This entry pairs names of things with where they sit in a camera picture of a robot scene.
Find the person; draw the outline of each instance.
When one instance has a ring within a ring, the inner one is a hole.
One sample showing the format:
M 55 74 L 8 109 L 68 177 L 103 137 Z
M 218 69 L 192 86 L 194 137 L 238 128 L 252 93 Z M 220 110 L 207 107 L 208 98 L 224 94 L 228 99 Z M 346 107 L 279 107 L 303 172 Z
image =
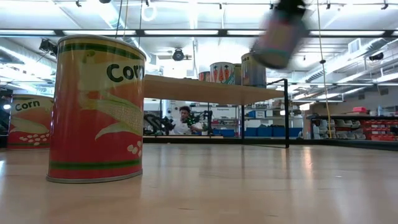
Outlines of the person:
M 200 123 L 196 123 L 188 127 L 186 120 L 191 114 L 191 109 L 188 106 L 180 107 L 180 119 L 176 119 L 172 124 L 175 124 L 174 129 L 170 134 L 193 134 L 202 131 Z

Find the hanging cable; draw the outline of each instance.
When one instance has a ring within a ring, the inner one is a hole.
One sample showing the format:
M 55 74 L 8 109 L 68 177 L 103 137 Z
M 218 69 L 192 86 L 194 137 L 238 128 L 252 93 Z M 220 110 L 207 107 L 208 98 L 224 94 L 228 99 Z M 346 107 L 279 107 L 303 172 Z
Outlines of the hanging cable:
M 120 24 L 120 17 L 122 16 L 122 5 L 123 5 L 123 0 L 120 0 L 120 8 L 119 8 L 119 17 L 118 17 L 118 25 L 116 26 L 116 34 L 114 35 L 114 38 L 118 38 L 118 31 L 119 31 L 119 24 Z
M 321 15 L 319 13 L 319 0 L 317 0 L 317 11 L 318 11 L 318 30 L 319 30 L 319 48 L 321 50 L 321 61 L 322 69 L 323 69 L 323 87 L 325 88 L 325 99 L 326 99 L 326 110 L 328 112 L 328 129 L 329 129 L 329 138 L 331 139 L 331 128 L 330 128 L 330 111 L 329 111 L 329 102 L 328 102 L 328 88 L 326 87 L 326 72 L 325 72 L 325 59 L 323 59 L 323 50 L 322 50 L 322 36 L 321 36 Z
M 123 32 L 123 38 L 126 35 L 126 27 L 127 27 L 127 15 L 129 12 L 129 0 L 127 0 L 127 5 L 126 5 L 126 16 L 124 17 L 124 32 Z
M 144 0 L 141 0 L 141 12 L 142 12 L 142 5 L 144 4 Z M 142 13 L 141 16 L 139 17 L 139 29 L 141 30 L 142 27 Z M 138 37 L 138 48 L 140 47 L 140 43 L 141 43 L 141 36 Z

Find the shelf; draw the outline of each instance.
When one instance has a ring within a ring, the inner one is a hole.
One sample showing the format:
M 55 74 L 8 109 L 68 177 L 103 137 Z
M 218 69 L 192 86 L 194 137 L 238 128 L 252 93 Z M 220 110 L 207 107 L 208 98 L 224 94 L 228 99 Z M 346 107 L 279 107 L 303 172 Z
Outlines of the shelf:
M 144 78 L 145 98 L 248 105 L 283 97 L 283 95 L 283 91 L 201 82 L 187 78 L 167 78 L 155 75 L 146 75 Z
M 328 119 L 328 116 L 311 115 L 307 119 Z M 344 115 L 331 115 L 330 119 L 350 119 L 350 120 L 398 120 L 398 117 L 387 116 L 344 116 Z

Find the blue storage box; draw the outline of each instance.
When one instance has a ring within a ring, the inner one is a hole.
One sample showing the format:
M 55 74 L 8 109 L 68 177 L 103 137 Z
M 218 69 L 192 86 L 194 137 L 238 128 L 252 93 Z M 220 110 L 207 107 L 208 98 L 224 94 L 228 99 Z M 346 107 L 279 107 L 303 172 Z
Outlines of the blue storage box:
M 257 136 L 257 128 L 246 128 L 245 136 Z
M 273 127 L 272 128 L 272 136 L 273 137 L 285 137 L 285 128 L 284 127 Z
M 257 129 L 257 136 L 261 137 L 272 137 L 272 128 L 258 128 Z
M 303 128 L 289 128 L 289 136 L 290 137 L 298 137 L 299 132 L 301 132 Z
M 250 112 L 248 112 L 248 117 L 249 117 L 249 118 L 255 118 L 255 117 L 256 117 L 256 111 L 250 111 Z
M 214 129 L 213 134 L 220 134 L 224 137 L 234 137 L 235 130 L 233 130 L 233 129 Z

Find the corn can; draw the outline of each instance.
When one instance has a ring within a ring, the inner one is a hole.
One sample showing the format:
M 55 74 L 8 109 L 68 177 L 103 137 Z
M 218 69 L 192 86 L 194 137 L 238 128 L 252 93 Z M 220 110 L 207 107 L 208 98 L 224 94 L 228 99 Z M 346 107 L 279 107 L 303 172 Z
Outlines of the corn can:
M 254 60 L 252 53 L 242 56 L 242 85 L 267 86 L 266 68 Z
M 267 68 L 286 68 L 297 44 L 308 34 L 302 16 L 286 22 L 288 16 L 286 12 L 274 11 L 264 26 L 268 27 L 267 32 L 252 47 L 254 59 Z
M 13 95 L 7 148 L 49 149 L 53 98 Z
M 229 62 L 217 62 L 210 65 L 210 80 L 215 83 L 235 85 L 235 66 Z
M 235 66 L 235 85 L 242 85 L 242 64 L 234 64 Z
M 47 180 L 106 182 L 142 174 L 145 62 L 139 49 L 116 39 L 59 40 Z
M 207 82 L 210 79 L 210 72 L 201 72 L 199 73 L 199 81 Z

